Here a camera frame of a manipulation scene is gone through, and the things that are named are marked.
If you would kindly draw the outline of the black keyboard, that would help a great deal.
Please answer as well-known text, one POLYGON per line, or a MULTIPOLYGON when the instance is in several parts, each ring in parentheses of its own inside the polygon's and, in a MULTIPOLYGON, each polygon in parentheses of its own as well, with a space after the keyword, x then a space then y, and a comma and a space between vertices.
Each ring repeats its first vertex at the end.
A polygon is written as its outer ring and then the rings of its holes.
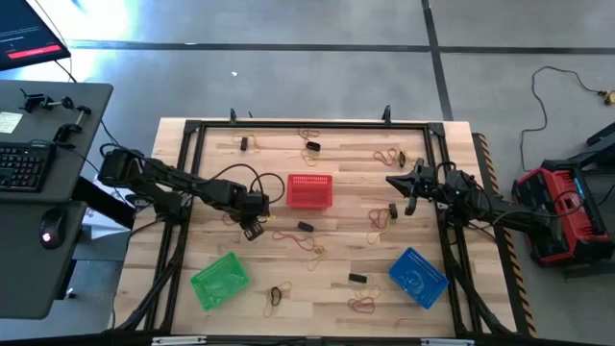
POLYGON ((0 191, 40 192, 56 150, 53 143, 0 142, 0 191))

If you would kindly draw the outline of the silver aluminium profile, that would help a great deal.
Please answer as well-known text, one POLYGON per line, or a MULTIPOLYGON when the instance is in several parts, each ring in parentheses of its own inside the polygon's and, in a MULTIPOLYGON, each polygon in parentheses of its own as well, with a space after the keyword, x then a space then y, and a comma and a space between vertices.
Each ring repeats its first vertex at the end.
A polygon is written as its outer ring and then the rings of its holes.
POLYGON ((476 346, 472 339, 459 338, 421 338, 421 346, 476 346))
POLYGON ((205 345, 207 340, 205 335, 157 336, 152 339, 151 346, 205 345))

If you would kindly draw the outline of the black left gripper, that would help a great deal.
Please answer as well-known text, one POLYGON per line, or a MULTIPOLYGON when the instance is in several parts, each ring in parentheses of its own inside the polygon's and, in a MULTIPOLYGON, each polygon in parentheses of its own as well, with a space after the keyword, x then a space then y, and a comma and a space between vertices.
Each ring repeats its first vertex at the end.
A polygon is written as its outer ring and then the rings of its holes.
MULTIPOLYGON (((234 213, 241 218, 268 216, 269 204, 269 196, 260 190, 242 186, 235 191, 234 213)), ((244 229, 243 233, 248 240, 255 240, 264 233, 264 228, 261 222, 257 222, 244 229)))

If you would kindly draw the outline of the black metal stand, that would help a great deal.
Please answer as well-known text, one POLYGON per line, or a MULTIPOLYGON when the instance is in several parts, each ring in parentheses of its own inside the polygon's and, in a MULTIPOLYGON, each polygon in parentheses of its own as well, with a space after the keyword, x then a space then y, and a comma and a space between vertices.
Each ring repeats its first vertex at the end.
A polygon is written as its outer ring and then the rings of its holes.
POLYGON ((587 148, 569 161, 580 166, 595 163, 598 168, 615 169, 615 122, 590 136, 586 144, 587 148))

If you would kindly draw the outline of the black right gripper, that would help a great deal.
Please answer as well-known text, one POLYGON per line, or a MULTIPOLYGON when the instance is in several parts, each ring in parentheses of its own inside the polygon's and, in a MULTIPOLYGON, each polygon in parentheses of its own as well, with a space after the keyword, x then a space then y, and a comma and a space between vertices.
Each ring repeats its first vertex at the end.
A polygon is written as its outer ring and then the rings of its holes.
POLYGON ((441 184, 437 181, 435 170, 426 165, 421 175, 410 172, 400 176, 386 176, 385 180, 400 193, 408 195, 405 215, 413 215, 417 207, 417 199, 424 198, 429 201, 444 203, 445 196, 441 184))

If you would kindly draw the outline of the black screw clamp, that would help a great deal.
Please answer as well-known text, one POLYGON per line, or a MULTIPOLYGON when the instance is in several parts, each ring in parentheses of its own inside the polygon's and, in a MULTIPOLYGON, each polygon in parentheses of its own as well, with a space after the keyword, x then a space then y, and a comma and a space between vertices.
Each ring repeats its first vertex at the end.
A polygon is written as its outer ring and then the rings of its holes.
POLYGON ((52 140, 55 145, 64 149, 75 148, 75 145, 70 142, 70 137, 73 134, 80 134, 83 131, 81 127, 82 120, 86 115, 91 114, 91 109, 83 105, 79 106, 77 110, 79 111, 79 115, 74 123, 63 124, 57 129, 52 140))
POLYGON ((23 106, 20 107, 21 110, 24 110, 27 113, 31 113, 35 108, 41 107, 45 110, 52 110, 55 107, 62 106, 65 109, 72 110, 74 108, 73 100, 64 96, 60 101, 54 101, 49 95, 43 93, 27 93, 23 88, 20 89, 24 103, 23 106))

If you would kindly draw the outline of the green plastic basket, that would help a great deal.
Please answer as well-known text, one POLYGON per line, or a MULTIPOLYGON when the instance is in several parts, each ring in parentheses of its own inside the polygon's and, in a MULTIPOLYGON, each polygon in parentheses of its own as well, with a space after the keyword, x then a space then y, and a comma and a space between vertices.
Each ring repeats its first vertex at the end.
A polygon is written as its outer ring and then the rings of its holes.
POLYGON ((250 284, 235 253, 229 252, 190 278, 204 311, 217 308, 250 284))

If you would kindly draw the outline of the red and black tool case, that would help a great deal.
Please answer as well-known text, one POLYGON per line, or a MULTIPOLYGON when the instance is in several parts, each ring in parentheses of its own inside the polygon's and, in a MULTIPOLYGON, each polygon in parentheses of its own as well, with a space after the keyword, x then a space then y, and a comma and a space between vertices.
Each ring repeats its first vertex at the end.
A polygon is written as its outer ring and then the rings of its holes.
POLYGON ((541 266, 594 264, 615 254, 582 169, 569 161, 544 161, 511 188, 513 200, 553 216, 544 235, 527 235, 530 256, 541 266))

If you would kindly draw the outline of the white paper sheet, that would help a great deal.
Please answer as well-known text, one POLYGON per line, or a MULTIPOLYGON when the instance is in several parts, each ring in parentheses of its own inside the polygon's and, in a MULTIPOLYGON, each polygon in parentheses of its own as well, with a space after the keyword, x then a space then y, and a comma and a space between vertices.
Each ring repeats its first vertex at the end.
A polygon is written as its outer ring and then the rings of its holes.
POLYGON ((92 208, 87 208, 83 225, 89 229, 90 238, 97 239, 108 235, 127 233, 132 226, 124 226, 92 208))

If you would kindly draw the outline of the blue plastic basket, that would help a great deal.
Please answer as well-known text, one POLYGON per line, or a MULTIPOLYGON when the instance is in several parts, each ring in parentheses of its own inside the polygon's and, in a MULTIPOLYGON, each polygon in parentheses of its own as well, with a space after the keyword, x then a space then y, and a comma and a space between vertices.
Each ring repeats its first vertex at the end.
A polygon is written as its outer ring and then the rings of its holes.
POLYGON ((446 276, 411 247, 392 264, 388 275, 423 309, 430 309, 449 285, 446 276))

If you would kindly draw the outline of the red plastic basket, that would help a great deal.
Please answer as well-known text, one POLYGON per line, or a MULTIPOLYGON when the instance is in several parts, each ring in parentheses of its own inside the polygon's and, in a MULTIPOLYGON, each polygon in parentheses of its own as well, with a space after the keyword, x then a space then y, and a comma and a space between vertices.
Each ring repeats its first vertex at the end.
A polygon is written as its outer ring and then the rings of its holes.
POLYGON ((286 204, 293 209, 324 210, 332 206, 332 176, 290 174, 286 204))

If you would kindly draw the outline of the black desk support beam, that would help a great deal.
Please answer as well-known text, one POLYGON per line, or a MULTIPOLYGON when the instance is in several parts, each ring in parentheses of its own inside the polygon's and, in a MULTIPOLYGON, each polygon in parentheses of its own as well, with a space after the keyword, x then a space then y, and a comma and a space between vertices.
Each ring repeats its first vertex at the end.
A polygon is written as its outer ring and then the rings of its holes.
POLYGON ((80 177, 73 189, 72 199, 85 202, 87 206, 131 229, 135 223, 135 209, 117 200, 86 178, 80 177))

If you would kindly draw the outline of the computer monitor with red bar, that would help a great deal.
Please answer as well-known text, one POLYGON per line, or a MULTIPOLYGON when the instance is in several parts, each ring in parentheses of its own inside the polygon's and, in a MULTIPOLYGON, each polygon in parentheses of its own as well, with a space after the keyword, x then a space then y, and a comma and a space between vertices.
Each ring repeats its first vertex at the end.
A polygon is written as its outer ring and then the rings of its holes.
POLYGON ((0 0, 0 71, 70 57, 26 0, 0 0))

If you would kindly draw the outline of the grey desk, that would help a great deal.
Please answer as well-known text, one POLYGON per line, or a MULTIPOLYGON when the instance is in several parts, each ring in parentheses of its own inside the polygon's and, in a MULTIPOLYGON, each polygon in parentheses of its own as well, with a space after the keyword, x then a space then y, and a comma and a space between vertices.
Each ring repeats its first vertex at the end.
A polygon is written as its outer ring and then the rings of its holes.
POLYGON ((83 131, 70 137, 75 148, 57 150, 40 192, 0 191, 0 318, 42 319, 62 288, 87 208, 85 202, 72 199, 73 189, 112 92, 110 84, 0 80, 0 111, 23 114, 12 134, 0 134, 0 142, 50 142, 61 125, 77 120, 79 106, 91 109, 82 120, 83 131), (22 88, 54 101, 68 96, 74 108, 38 107, 27 113, 20 109, 22 88), (65 239, 60 247, 46 250, 38 227, 42 215, 53 207, 67 210, 65 239))

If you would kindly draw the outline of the black yellow hazard strip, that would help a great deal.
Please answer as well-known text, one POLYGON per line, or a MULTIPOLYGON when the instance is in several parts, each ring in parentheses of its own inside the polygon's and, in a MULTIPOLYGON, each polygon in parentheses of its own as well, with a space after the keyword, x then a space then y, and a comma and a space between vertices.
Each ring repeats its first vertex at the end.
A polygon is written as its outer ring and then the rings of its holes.
MULTIPOLYGON (((502 195, 500 194, 486 137, 479 133, 472 133, 472 139, 480 168, 482 186, 489 195, 501 198, 502 195)), ((537 337, 522 269, 515 254, 512 236, 507 229, 501 226, 495 226, 494 233, 516 330, 524 336, 537 337)))

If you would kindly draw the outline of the black computer mouse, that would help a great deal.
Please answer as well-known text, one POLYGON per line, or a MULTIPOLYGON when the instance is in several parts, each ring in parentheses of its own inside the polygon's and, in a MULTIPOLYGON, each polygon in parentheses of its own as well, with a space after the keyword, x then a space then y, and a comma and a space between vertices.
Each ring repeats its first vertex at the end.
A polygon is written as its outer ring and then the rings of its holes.
POLYGON ((66 208, 53 207, 42 215, 38 233, 40 244, 44 249, 53 250, 63 244, 66 214, 66 208))

